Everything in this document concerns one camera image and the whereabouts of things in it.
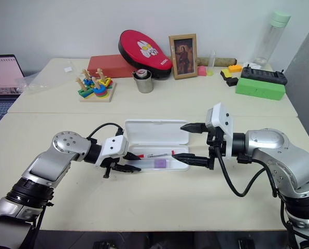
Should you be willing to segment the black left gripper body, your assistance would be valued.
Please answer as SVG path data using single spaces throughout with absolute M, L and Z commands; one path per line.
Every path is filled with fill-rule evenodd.
M 108 157 L 108 158 L 105 158 L 101 164 L 100 164 L 100 167 L 101 168 L 104 168 L 105 169 L 105 173 L 103 175 L 103 178 L 109 178 L 109 175 L 110 175 L 110 172 L 112 169 L 112 167 L 118 162 L 119 162 L 119 158 L 112 158 L 112 157 Z

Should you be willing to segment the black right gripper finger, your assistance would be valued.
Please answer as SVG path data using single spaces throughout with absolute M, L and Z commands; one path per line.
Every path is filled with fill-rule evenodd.
M 187 123 L 183 126 L 180 127 L 181 130 L 190 132 L 190 133 L 203 133 L 203 132 L 208 132 L 208 128 L 206 127 L 205 123 Z
M 209 168 L 209 159 L 207 157 L 196 156 L 195 154 L 190 153 L 180 153 L 180 154 L 173 154 L 172 158 L 187 165 Z

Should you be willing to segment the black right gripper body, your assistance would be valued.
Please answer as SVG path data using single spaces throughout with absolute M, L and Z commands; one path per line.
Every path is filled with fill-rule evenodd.
M 226 155 L 226 141 L 224 140 L 224 132 L 220 127 L 216 127 L 213 132 L 209 132 L 207 136 L 207 145 L 209 146 L 209 158 L 207 160 L 207 168 L 214 169 L 215 159 L 219 164 L 223 164 L 223 156 Z

